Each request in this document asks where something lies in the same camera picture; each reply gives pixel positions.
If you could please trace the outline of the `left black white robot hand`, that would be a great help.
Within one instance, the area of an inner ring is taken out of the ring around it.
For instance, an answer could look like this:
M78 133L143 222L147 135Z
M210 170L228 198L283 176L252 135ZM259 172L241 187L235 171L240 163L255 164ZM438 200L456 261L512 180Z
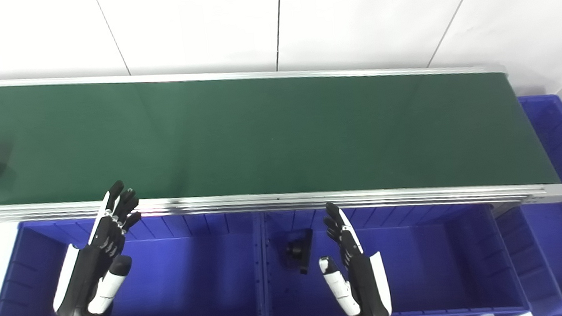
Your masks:
M132 266L122 251L125 234L141 219L135 211L139 201L120 180L105 193L89 240L78 251L57 316L111 316L113 297Z

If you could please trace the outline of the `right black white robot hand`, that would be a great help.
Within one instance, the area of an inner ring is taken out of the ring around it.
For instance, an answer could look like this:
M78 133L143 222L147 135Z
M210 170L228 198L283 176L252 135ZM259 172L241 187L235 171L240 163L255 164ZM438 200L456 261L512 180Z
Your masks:
M347 270L345 277L331 256L318 260L334 298L347 316L391 316L392 298L381 253L364 253L352 223L338 205L328 202L325 210L326 234L338 244Z

